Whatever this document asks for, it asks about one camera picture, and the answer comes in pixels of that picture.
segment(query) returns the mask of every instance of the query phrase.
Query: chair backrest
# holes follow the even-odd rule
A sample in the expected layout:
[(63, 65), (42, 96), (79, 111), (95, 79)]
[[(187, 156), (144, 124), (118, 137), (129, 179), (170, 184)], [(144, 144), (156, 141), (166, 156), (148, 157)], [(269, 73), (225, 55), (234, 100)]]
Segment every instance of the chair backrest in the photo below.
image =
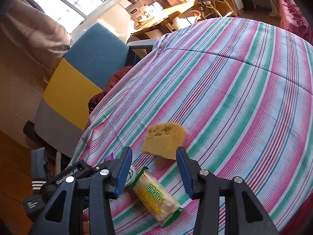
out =
[(125, 67), (129, 47), (108, 29), (91, 26), (69, 49), (46, 88), (34, 121), (45, 142), (72, 157), (88, 121), (88, 102)]

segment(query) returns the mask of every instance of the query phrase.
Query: chair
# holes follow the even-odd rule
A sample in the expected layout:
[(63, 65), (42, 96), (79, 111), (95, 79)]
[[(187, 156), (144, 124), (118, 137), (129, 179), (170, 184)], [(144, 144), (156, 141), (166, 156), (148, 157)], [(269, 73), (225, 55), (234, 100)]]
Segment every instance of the chair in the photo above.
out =
[(88, 121), (89, 100), (114, 73), (140, 61), (132, 49), (151, 47), (154, 41), (126, 45), (101, 24), (91, 26), (58, 65), (35, 121), (27, 122), (24, 133), (40, 146), (72, 157)]
[(226, 15), (224, 17), (228, 17), (232, 14), (234, 14), (235, 17), (238, 17), (237, 12), (233, 11), (233, 9), (231, 8), (231, 6), (229, 5), (227, 0), (199, 0), (200, 11), (203, 13), (203, 12), (205, 12), (205, 8), (209, 8), (212, 10), (212, 12), (210, 14), (208, 14), (207, 17), (212, 15), (213, 12), (216, 13), (216, 16), (223, 17), (222, 14), (216, 8), (216, 4), (215, 4), (216, 2), (219, 2), (221, 4), (226, 4), (226, 6), (230, 9), (230, 11), (228, 13), (226, 13)]

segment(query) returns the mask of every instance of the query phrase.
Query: hand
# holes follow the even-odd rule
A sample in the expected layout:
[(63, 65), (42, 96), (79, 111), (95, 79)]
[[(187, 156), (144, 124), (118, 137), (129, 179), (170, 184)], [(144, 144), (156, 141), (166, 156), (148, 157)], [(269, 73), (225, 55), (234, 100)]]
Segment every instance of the hand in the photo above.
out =
[(83, 212), (83, 230), (84, 230), (84, 235), (90, 235), (90, 230), (89, 230), (89, 215), (85, 212)]

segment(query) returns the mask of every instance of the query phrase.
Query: sponge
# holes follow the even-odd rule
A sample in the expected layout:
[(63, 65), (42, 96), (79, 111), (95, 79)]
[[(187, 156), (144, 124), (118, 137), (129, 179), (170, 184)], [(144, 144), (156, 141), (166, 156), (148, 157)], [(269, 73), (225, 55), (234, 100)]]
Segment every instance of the sponge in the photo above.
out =
[(182, 146), (185, 135), (185, 129), (177, 123), (152, 125), (148, 128), (141, 152), (176, 160), (176, 149)]

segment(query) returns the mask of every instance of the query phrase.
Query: tablecloth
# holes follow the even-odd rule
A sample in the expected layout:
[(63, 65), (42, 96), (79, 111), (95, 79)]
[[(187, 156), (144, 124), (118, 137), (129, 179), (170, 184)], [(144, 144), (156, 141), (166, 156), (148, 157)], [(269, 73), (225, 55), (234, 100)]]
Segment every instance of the tablecloth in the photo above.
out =
[[(96, 165), (133, 150), (185, 208), (161, 228), (133, 193), (111, 201), (116, 234), (192, 234), (198, 201), (188, 198), (173, 160), (140, 152), (147, 128), (176, 122), (202, 169), (240, 176), (281, 231), (313, 188), (313, 47), (265, 23), (209, 19), (162, 36), (90, 115), (72, 162)], [(219, 232), (225, 208), (220, 200)]]

